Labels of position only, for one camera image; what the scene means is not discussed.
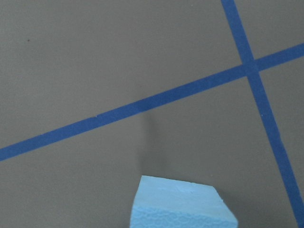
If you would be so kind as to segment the light blue block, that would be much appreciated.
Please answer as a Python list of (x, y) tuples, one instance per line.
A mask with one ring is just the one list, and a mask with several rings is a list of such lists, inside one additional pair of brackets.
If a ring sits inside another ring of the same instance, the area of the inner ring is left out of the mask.
[(212, 186), (143, 175), (130, 227), (236, 228), (238, 220)]

